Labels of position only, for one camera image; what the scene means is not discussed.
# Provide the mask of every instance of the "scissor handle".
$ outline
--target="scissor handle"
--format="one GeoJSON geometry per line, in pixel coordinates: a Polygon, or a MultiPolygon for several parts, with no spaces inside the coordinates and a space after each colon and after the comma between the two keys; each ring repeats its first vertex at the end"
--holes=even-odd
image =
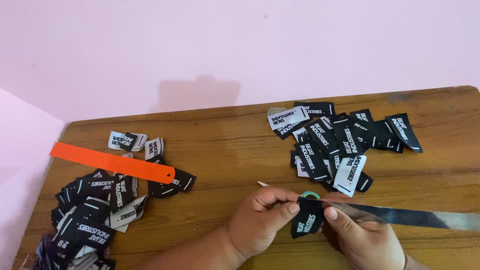
{"type": "Polygon", "coordinates": [[[300,196],[302,197],[307,197],[307,196],[313,196],[315,197],[315,199],[319,200],[320,199],[320,196],[318,196],[318,194],[316,194],[315,192],[313,191],[305,191],[304,193],[302,193],[300,196]]]}

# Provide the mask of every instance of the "orange plastic strip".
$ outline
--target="orange plastic strip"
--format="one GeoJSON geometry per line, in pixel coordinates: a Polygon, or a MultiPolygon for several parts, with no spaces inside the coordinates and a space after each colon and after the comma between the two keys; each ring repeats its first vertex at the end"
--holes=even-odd
{"type": "Polygon", "coordinates": [[[164,184],[171,183],[175,177],[175,168],[170,166],[115,156],[61,142],[55,143],[50,155],[87,166],[119,172],[164,184]]]}

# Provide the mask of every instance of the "hand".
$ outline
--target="hand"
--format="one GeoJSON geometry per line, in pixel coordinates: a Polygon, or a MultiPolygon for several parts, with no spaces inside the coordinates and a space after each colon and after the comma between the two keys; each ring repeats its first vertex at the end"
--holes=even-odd
{"type": "MultiPolygon", "coordinates": [[[[322,200],[360,204],[343,193],[329,193],[322,200]]],[[[389,224],[373,221],[355,223],[331,204],[322,204],[326,222],[337,233],[338,243],[350,267],[355,270],[403,270],[405,254],[389,224]]],[[[359,213],[359,217],[368,216],[359,213]]]]}
{"type": "Polygon", "coordinates": [[[299,212],[293,191],[266,186],[248,195],[228,223],[231,240],[236,249],[248,259],[264,252],[278,230],[299,212]]]}

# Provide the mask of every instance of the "right hand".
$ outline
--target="right hand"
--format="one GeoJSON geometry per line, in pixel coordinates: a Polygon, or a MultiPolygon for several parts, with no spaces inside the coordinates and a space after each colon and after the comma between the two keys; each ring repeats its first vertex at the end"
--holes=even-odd
{"type": "MultiPolygon", "coordinates": [[[[329,193],[322,200],[360,204],[343,193],[329,193]]],[[[403,270],[405,254],[389,224],[373,221],[355,223],[344,212],[322,204],[325,220],[337,233],[338,243],[355,270],[403,270]]]]}

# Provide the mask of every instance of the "left hand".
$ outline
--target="left hand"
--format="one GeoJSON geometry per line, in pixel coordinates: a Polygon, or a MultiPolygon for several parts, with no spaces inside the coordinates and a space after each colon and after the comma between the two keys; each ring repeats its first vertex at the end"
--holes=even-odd
{"type": "Polygon", "coordinates": [[[233,245],[245,259],[264,252],[277,231],[297,215],[299,196],[291,190],[265,186],[243,200],[228,230],[233,245]]]}

